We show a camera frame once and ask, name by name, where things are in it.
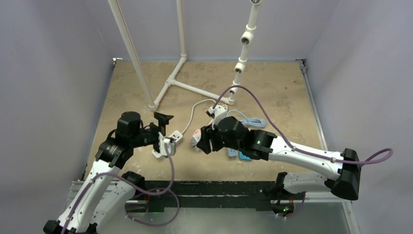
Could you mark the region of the light blue power strip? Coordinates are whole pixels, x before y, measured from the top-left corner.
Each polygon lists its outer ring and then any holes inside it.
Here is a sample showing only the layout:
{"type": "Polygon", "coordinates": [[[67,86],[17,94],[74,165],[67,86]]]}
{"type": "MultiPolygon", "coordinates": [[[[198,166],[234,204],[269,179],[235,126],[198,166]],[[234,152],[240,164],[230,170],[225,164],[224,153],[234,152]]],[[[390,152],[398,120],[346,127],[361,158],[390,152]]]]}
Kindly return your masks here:
{"type": "Polygon", "coordinates": [[[231,148],[227,148],[227,155],[229,158],[236,158],[239,156],[239,151],[231,149],[231,148]]]}

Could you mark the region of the aluminium rail right table edge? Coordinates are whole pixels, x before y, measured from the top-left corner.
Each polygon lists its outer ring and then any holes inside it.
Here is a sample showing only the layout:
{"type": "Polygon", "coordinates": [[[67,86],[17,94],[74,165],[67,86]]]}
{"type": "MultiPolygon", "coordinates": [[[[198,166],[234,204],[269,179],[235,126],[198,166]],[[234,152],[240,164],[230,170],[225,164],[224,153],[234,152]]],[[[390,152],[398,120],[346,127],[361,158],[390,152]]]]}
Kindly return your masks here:
{"type": "Polygon", "coordinates": [[[308,76],[307,76],[308,67],[306,65],[306,59],[296,59],[295,62],[299,65],[302,76],[303,76],[303,79],[304,79],[306,90],[307,90],[309,100],[310,100],[310,103],[311,103],[311,109],[312,109],[313,116],[314,116],[315,121],[316,121],[318,136],[319,136],[321,147],[322,147],[323,150],[328,150],[327,142],[326,142],[325,135],[324,135],[323,128],[322,128],[322,124],[321,124],[321,121],[320,121],[320,118],[319,118],[318,110],[317,110],[317,107],[316,107],[316,104],[315,104],[315,101],[314,101],[314,97],[313,97],[312,90],[311,90],[311,87],[310,87],[309,79],[308,79],[308,76]]]}

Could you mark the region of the white USB power strip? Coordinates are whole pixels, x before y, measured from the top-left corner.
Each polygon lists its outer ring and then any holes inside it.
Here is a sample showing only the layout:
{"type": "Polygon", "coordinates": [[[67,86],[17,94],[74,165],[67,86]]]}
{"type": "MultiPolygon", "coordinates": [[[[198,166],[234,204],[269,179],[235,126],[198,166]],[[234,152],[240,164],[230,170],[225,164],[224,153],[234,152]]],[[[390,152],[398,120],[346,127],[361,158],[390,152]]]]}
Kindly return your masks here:
{"type": "Polygon", "coordinates": [[[183,140],[183,134],[179,131],[174,131],[169,136],[164,136],[162,133],[158,133],[158,150],[153,149],[152,155],[155,158],[169,157],[176,153],[177,145],[183,140]]]}

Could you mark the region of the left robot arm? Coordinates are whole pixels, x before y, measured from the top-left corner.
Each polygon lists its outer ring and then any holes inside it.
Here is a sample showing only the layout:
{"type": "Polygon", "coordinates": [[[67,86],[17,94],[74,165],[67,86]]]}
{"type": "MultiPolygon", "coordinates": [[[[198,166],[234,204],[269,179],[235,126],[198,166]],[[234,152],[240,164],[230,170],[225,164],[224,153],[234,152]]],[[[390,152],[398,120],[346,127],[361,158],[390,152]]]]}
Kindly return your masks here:
{"type": "Polygon", "coordinates": [[[166,136],[166,126],[173,118],[159,112],[158,121],[145,126],[138,112],[124,112],[106,140],[99,145],[91,170],[70,205],[56,220],[43,227],[46,234],[97,234],[129,199],[163,195],[164,189],[145,189],[143,176],[126,172],[119,175],[138,147],[153,146],[162,156],[170,158],[176,152],[176,142],[166,136]]]}

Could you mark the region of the pink cube adapter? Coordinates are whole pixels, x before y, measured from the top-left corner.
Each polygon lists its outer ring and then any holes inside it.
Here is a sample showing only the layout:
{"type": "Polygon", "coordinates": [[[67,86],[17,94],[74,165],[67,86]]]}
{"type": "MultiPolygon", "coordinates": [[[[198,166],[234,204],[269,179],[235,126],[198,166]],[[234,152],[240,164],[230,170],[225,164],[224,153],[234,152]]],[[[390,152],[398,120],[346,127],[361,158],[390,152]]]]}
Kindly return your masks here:
{"type": "Polygon", "coordinates": [[[198,142],[200,141],[200,139],[201,139],[201,130],[200,130],[200,129],[197,129],[197,130],[193,133],[193,135],[192,135],[192,137],[191,137],[191,141],[190,141],[191,147],[192,147],[193,149],[198,149],[197,144],[198,144],[198,142]]]}

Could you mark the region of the white PVC pipe frame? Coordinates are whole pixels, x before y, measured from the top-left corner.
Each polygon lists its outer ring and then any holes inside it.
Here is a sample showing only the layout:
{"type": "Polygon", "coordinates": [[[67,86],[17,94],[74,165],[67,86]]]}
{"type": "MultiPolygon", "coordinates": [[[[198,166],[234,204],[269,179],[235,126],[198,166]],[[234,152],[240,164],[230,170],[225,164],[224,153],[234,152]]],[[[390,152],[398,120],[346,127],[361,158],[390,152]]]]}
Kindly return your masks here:
{"type": "Polygon", "coordinates": [[[130,56],[131,62],[133,64],[133,67],[135,69],[135,72],[138,76],[138,79],[141,83],[141,86],[144,89],[144,93],[146,95],[146,98],[149,102],[149,108],[152,111],[155,111],[158,109],[158,106],[166,94],[167,90],[171,86],[177,86],[180,88],[183,88],[185,90],[203,95],[207,98],[211,98],[213,100],[217,101],[222,101],[225,104],[228,105],[233,105],[236,100],[236,93],[238,91],[238,86],[241,85],[241,80],[242,76],[245,72],[246,64],[248,61],[248,52],[251,47],[252,42],[255,39],[255,34],[256,34],[256,29],[257,29],[257,20],[258,16],[260,13],[260,9],[262,6],[262,1],[261,0],[251,0],[251,11],[249,14],[249,19],[248,23],[245,26],[244,33],[242,34],[240,38],[240,43],[243,45],[241,54],[238,58],[238,62],[236,63],[234,67],[234,80],[229,87],[229,97],[219,97],[219,95],[214,94],[212,92],[203,90],[201,88],[197,88],[188,84],[185,84],[183,82],[180,82],[176,79],[178,72],[181,70],[183,65],[187,61],[187,50],[186,50],[186,42],[185,42],[185,30],[184,30],[184,14],[183,14],[183,2],[181,0],[176,1],[176,11],[177,11],[177,18],[178,18],[178,32],[179,32],[179,41],[180,41],[180,59],[178,60],[178,63],[174,67],[173,71],[171,74],[168,76],[166,79],[163,87],[161,88],[161,91],[157,95],[156,98],[153,98],[149,86],[147,84],[144,72],[142,70],[141,63],[139,61],[139,57],[137,54],[137,51],[135,49],[135,46],[133,44],[133,40],[130,34],[130,31],[127,27],[126,19],[122,13],[120,3],[117,0],[110,0],[108,1],[108,4],[110,6],[110,9],[112,11],[112,15],[115,19],[115,22],[117,24],[117,27],[120,31],[122,40],[126,46],[127,52],[130,56]]]}

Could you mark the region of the blue flat plug adapter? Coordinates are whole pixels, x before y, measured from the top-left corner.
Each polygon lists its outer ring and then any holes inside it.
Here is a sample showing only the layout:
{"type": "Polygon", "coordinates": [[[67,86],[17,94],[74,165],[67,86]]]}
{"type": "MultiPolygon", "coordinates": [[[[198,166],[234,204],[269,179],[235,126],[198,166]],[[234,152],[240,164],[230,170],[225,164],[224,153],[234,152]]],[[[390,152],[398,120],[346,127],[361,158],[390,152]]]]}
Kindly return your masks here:
{"type": "Polygon", "coordinates": [[[246,155],[244,155],[242,152],[239,152],[239,160],[242,161],[252,161],[252,159],[246,155]]]}

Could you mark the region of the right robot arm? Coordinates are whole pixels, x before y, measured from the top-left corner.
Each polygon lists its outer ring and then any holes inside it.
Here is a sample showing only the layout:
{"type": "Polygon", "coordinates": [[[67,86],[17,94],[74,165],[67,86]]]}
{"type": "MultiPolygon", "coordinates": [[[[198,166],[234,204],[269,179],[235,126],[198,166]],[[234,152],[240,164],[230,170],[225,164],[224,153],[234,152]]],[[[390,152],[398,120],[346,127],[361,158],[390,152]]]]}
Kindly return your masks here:
{"type": "Polygon", "coordinates": [[[279,173],[272,190],[279,198],[308,191],[328,191],[350,201],[359,198],[361,166],[353,149],[332,152],[288,145],[281,136],[250,130],[235,117],[202,127],[196,146],[205,154],[230,148],[253,160],[286,162],[310,170],[304,174],[279,173]]]}

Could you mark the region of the aluminium front rail frame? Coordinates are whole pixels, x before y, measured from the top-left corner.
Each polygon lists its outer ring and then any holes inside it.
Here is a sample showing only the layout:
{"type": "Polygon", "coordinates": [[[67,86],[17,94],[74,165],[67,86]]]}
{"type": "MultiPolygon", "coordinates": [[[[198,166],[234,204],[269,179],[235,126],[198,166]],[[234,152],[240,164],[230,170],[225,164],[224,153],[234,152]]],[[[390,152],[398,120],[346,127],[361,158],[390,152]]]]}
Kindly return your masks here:
{"type": "Polygon", "coordinates": [[[326,191],[290,194],[272,181],[146,181],[97,175],[46,233],[101,234],[116,217],[139,233],[357,234],[351,202],[326,191]]]}

